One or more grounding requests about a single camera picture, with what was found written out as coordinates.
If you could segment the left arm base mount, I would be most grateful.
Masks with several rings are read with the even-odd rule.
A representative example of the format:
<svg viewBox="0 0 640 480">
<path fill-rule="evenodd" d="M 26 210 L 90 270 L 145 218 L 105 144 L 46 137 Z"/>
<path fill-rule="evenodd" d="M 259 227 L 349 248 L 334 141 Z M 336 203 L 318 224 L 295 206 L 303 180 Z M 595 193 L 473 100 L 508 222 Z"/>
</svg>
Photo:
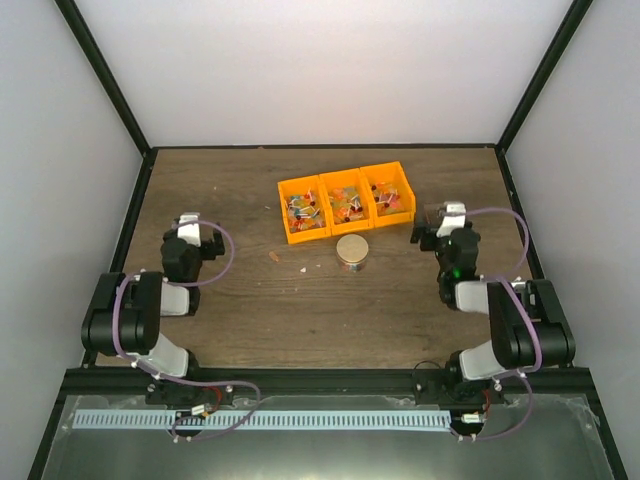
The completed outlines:
<svg viewBox="0 0 640 480">
<path fill-rule="evenodd" d="M 236 393 L 237 388 L 227 383 L 217 387 L 196 387 L 147 378 L 145 400 L 148 405 L 164 405 L 174 409 L 186 409 L 203 403 L 228 406 Z"/>
</svg>

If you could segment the orange bin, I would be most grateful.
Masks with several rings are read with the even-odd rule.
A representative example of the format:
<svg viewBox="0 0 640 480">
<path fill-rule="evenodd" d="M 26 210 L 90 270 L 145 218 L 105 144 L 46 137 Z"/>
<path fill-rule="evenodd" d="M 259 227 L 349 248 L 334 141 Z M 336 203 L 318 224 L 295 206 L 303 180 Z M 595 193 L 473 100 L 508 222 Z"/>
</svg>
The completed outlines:
<svg viewBox="0 0 640 480">
<path fill-rule="evenodd" d="M 333 236 L 370 230 L 374 227 L 370 187 L 359 169 L 319 175 L 322 194 L 328 201 L 328 224 Z"/>
<path fill-rule="evenodd" d="M 331 236 L 331 208 L 319 175 L 283 180 L 277 188 L 289 245 Z"/>
<path fill-rule="evenodd" d="M 416 197 L 399 161 L 360 168 L 375 228 L 412 223 Z"/>
</svg>

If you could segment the clear plastic jar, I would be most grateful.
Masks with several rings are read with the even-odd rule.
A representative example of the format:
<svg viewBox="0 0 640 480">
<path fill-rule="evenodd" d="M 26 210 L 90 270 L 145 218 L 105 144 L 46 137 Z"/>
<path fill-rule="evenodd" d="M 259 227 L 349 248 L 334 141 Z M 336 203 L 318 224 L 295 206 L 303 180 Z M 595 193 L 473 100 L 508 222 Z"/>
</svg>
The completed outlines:
<svg viewBox="0 0 640 480">
<path fill-rule="evenodd" d="M 340 268 L 345 272 L 359 272 L 362 271 L 367 265 L 367 257 L 358 258 L 356 260 L 345 259 L 341 256 L 337 256 L 338 264 Z"/>
</svg>

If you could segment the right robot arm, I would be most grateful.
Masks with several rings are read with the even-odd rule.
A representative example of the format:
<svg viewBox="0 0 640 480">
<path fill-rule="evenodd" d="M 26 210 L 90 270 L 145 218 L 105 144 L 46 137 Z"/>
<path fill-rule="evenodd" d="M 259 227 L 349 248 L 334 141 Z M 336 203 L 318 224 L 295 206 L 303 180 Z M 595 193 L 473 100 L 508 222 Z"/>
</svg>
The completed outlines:
<svg viewBox="0 0 640 480">
<path fill-rule="evenodd" d="M 489 320 L 490 339 L 451 354 L 445 364 L 445 393 L 458 403 L 468 402 L 481 386 L 509 374 L 566 366 L 576 353 L 552 282 L 478 275 L 480 240 L 468 221 L 448 230 L 417 222 L 410 239 L 437 260 L 441 302 L 454 311 L 483 314 Z"/>
</svg>

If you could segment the gold jar lid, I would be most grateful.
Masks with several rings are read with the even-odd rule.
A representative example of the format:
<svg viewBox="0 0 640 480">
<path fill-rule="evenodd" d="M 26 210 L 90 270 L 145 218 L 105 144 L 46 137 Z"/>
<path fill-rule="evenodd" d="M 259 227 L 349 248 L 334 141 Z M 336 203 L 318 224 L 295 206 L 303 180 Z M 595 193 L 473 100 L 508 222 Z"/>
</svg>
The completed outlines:
<svg viewBox="0 0 640 480">
<path fill-rule="evenodd" d="M 337 241 L 336 253 L 345 263 L 360 263 L 368 256 L 369 244 L 361 235 L 347 234 Z"/>
</svg>

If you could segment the brown plastic scoop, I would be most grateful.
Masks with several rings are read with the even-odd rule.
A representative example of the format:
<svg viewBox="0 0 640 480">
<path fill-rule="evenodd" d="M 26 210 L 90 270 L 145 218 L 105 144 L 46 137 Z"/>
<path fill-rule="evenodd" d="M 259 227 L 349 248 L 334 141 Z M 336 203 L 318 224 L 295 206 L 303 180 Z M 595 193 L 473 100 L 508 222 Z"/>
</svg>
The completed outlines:
<svg viewBox="0 0 640 480">
<path fill-rule="evenodd" d="M 424 221 L 434 228 L 438 228 L 442 224 L 445 216 L 446 206 L 444 203 L 424 205 Z"/>
</svg>

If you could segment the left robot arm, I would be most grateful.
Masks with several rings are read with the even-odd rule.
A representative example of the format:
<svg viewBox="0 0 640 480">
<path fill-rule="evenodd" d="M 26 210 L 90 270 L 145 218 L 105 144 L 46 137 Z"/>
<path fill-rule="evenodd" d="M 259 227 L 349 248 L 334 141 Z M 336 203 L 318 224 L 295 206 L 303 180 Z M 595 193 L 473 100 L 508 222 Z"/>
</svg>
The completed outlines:
<svg viewBox="0 0 640 480">
<path fill-rule="evenodd" d="M 234 255 L 235 245 L 220 225 L 196 214 L 179 217 L 163 235 L 160 271 L 100 276 L 81 327 L 85 350 L 125 359 L 158 379 L 171 377 L 170 393 L 181 403 L 196 402 L 205 382 L 192 371 L 197 361 L 161 333 L 160 323 L 197 312 L 200 288 L 222 277 L 201 280 L 203 263 L 225 253 Z"/>
</svg>

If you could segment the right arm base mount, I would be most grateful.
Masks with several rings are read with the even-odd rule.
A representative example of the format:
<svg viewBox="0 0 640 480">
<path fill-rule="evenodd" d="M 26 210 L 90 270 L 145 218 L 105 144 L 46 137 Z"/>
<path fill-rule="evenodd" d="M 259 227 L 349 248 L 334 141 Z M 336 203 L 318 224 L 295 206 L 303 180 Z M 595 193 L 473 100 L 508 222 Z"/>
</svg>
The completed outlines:
<svg viewBox="0 0 640 480">
<path fill-rule="evenodd" d="M 463 380 L 456 367 L 441 366 L 433 360 L 420 361 L 413 367 L 411 384 L 419 404 L 485 409 L 495 397 L 488 380 Z"/>
</svg>

